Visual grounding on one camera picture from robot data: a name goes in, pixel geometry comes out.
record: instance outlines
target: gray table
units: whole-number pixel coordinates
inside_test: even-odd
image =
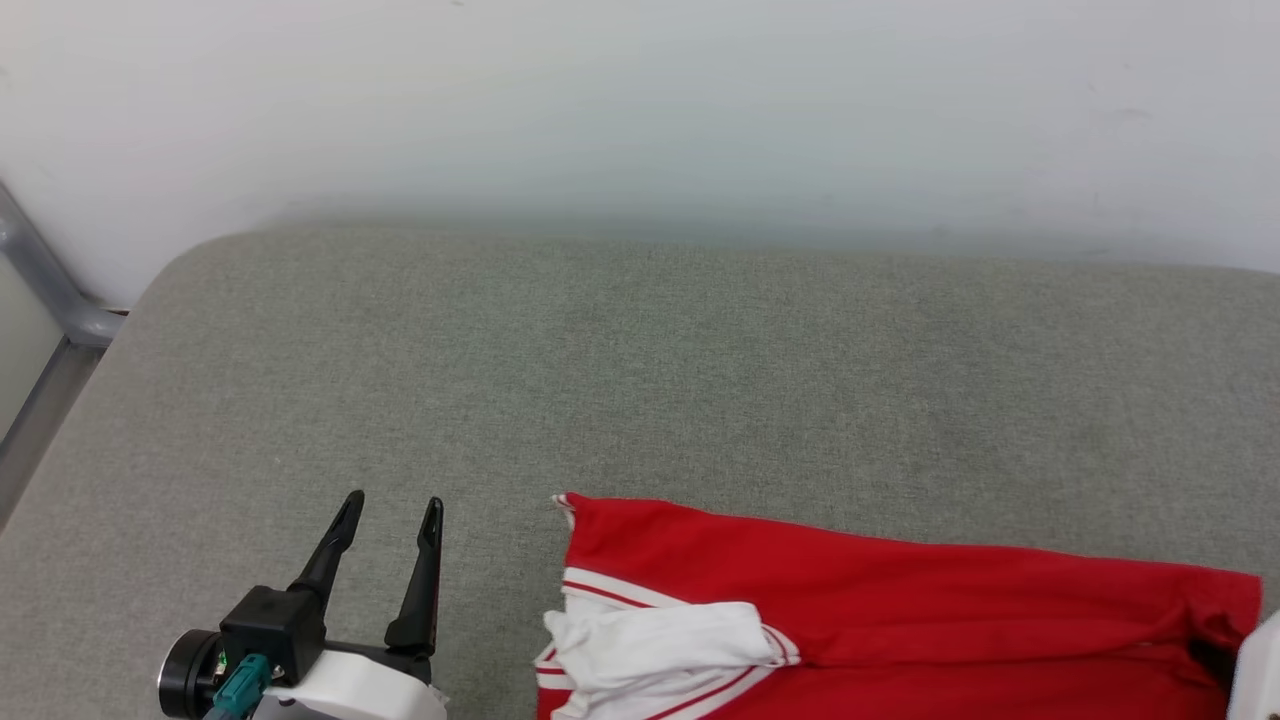
[[[479,720],[531,716],[554,492],[1274,579],[1277,479],[1271,275],[223,240],[155,281],[0,534],[0,715],[157,716],[170,642],[288,583],[356,487],[330,637],[380,638],[442,496],[438,683]]]

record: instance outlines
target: cable connector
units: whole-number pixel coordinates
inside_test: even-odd
[[[262,691],[271,685],[271,662],[265,655],[246,655],[214,696],[214,707],[205,717],[242,720],[262,701]]]

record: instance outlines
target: white stripe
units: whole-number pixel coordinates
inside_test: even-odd
[[[581,568],[564,568],[564,580],[590,585],[595,589],[613,593],[618,597],[625,597],[649,607],[680,607],[681,605],[689,605],[684,600],[677,600],[669,594],[663,594],[635,583],[593,573],[591,570],[582,570]]]
[[[553,495],[552,496],[552,502],[554,502],[557,507],[559,507],[561,510],[564,511],[564,519],[568,520],[568,529],[570,529],[570,532],[572,532],[573,530],[573,525],[575,525],[575,520],[577,518],[573,515],[573,506],[568,503],[568,496],[566,496],[566,495]]]
[[[538,660],[535,660],[534,664],[536,665],[539,662],[547,662],[550,659],[550,656],[552,656],[553,652],[556,652],[556,641],[552,641],[547,646],[547,650],[544,650],[544,651],[541,651],[541,652],[538,653]]]
[[[650,607],[680,607],[681,605],[689,605],[682,600],[671,597],[669,594],[663,594],[658,591],[652,591],[646,587],[637,585],[635,583],[628,583],[626,580],[620,580],[617,578],[611,578],[609,575],[603,575],[600,573],[594,573],[591,570],[582,570],[581,568],[564,568],[564,579],[571,583],[577,583],[581,585],[588,585],[590,588],[600,589],[611,594],[634,601],[639,605],[646,605]],[[602,596],[585,591],[582,588],[562,588],[564,594],[576,594],[579,597],[589,597],[599,602],[608,603],[618,610],[626,610],[634,607],[623,602],[618,602],[612,597]],[[781,662],[778,665],[799,665],[800,664],[800,648],[796,643],[791,641],[782,630],[772,626],[764,625],[769,630],[773,630],[772,635],[777,635],[778,642],[782,647],[778,648],[778,655],[781,656]],[[773,641],[771,633],[765,633],[769,637],[769,644],[777,648],[777,643]]]
[[[667,715],[662,720],[698,720],[699,717],[705,717],[712,712],[714,712],[716,710],[724,707],[726,705],[733,702],[735,700],[745,694],[746,691],[758,685],[760,680],[768,678],[769,673],[772,671],[773,670],[771,667],[753,667],[751,671],[748,673],[745,678],[739,680],[732,687],[721,691],[701,702],[695,702],[689,707],[684,707],[678,712],[672,712],[671,715]],[[736,678],[739,676],[739,674],[735,673],[733,676]]]
[[[548,691],[576,691],[577,689],[577,685],[573,684],[573,678],[570,678],[568,675],[557,675],[557,674],[552,674],[552,673],[539,673],[538,674],[538,687],[543,688],[543,689],[548,689]]]

